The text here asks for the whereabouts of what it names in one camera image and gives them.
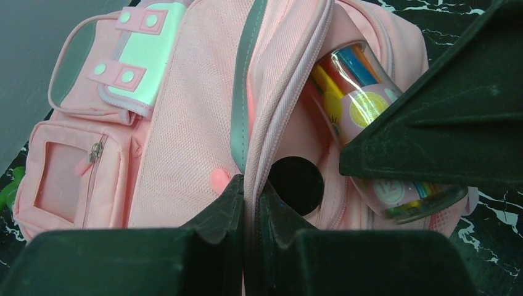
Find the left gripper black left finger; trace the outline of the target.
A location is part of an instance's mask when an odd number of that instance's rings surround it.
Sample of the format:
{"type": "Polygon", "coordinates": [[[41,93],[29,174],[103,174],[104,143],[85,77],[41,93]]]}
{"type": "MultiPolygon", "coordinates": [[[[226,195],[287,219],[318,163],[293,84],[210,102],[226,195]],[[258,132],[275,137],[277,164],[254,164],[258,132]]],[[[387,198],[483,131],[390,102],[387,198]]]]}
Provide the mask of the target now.
{"type": "Polygon", "coordinates": [[[38,235],[2,295],[240,295],[244,179],[178,228],[38,235]]]}

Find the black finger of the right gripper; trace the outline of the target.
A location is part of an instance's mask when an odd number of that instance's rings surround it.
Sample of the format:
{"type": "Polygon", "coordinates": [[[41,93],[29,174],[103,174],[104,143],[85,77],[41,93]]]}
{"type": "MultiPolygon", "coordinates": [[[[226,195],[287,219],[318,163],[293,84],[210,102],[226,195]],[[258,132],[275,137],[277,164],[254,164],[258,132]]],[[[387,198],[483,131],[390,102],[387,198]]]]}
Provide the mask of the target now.
{"type": "Polygon", "coordinates": [[[340,155],[342,175],[522,189],[522,2],[493,1],[340,155]]]}

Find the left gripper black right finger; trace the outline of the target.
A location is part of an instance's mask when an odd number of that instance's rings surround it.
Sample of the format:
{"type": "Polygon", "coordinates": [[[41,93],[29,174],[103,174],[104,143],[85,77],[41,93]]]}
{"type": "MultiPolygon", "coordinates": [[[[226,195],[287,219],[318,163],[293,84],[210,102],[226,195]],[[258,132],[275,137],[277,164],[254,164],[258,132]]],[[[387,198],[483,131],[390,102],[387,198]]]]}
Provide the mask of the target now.
{"type": "Polygon", "coordinates": [[[263,295],[475,295],[433,231],[322,231],[267,185],[259,200],[263,295]]]}

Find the pink cap bottle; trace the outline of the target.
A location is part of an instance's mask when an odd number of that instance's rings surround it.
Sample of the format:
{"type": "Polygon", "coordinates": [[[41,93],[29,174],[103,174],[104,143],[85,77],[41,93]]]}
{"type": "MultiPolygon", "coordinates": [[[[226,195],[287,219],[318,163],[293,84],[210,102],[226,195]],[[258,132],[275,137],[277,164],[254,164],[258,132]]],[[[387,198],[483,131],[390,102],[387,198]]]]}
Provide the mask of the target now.
{"type": "MultiPolygon", "coordinates": [[[[362,40],[341,44],[320,58],[308,81],[341,148],[402,94],[362,40]]],[[[468,194],[466,186],[421,181],[353,177],[352,183],[376,216],[394,224],[428,218],[468,194]]]]}

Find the pink student backpack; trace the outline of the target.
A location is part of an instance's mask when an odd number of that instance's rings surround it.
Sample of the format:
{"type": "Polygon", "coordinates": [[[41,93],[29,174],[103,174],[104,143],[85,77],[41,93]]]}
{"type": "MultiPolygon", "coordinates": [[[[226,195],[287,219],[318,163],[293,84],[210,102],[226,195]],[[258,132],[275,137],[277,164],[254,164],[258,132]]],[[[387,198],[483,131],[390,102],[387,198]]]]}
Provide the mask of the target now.
{"type": "Polygon", "coordinates": [[[420,28],[366,1],[142,1],[67,38],[53,108],[29,140],[13,206],[28,244],[51,231],[178,228],[244,179],[242,293],[263,295],[259,200],[270,185],[322,231],[448,238],[476,190],[407,224],[374,214],[310,94],[317,61],[366,41],[404,92],[428,69],[420,28]]]}

